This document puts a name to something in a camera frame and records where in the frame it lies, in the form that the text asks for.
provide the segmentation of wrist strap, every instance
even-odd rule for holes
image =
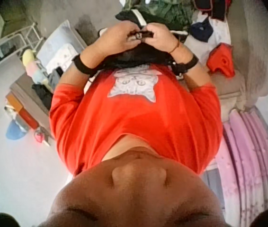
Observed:
[[[174,74],[179,75],[180,73],[187,73],[189,69],[196,66],[198,62],[199,59],[196,57],[195,54],[193,54],[192,60],[189,61],[187,64],[184,63],[177,64],[176,62],[173,61],[170,65],[172,67]]]
[[[176,50],[177,47],[179,47],[179,45],[180,45],[180,41],[178,40],[177,45],[176,45],[176,46],[174,47],[174,49],[173,49],[172,51],[170,51],[169,53],[172,53],[174,50]]]
[[[90,69],[82,63],[80,59],[80,54],[76,55],[72,61],[74,62],[75,67],[82,73],[90,75],[93,77],[97,73],[97,69]]]

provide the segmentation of person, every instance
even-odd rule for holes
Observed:
[[[194,64],[182,87],[163,65],[104,70],[88,91],[88,72],[141,42],[188,65],[193,53],[165,25],[144,40],[129,21],[110,27],[62,75],[50,124],[73,180],[56,196],[41,227],[227,226],[220,203],[199,174],[216,155],[220,103],[207,71]]]

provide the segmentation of concrete floor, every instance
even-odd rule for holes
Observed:
[[[22,0],[29,18],[48,37],[63,21],[69,20],[89,45],[97,31],[117,22],[115,15],[122,5],[118,0]]]

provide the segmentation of cat print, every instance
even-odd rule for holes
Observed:
[[[123,94],[141,95],[155,103],[154,86],[158,82],[158,75],[161,75],[161,72],[149,69],[148,65],[118,70],[114,73],[116,80],[108,97]]]

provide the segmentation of orange object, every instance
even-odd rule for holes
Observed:
[[[9,94],[7,94],[6,99],[9,104],[14,107],[16,112],[19,113],[19,111],[24,108],[21,102],[13,95],[12,92],[9,92]]]
[[[37,129],[39,124],[38,122],[28,113],[28,111],[23,107],[22,103],[13,95],[12,92],[9,92],[6,96],[7,101],[11,106],[14,107],[15,111],[18,112],[19,116],[32,128]]]
[[[103,71],[85,95],[59,84],[49,116],[58,155],[72,174],[99,164],[127,134],[200,174],[220,145],[220,111],[213,85],[188,92],[168,67],[151,65]]]
[[[25,108],[22,108],[18,114],[32,129],[35,130],[38,128],[38,122],[27,112],[27,110],[25,110]]]
[[[210,52],[206,65],[211,72],[220,70],[227,78],[234,77],[235,71],[232,59],[232,46],[220,43]]]

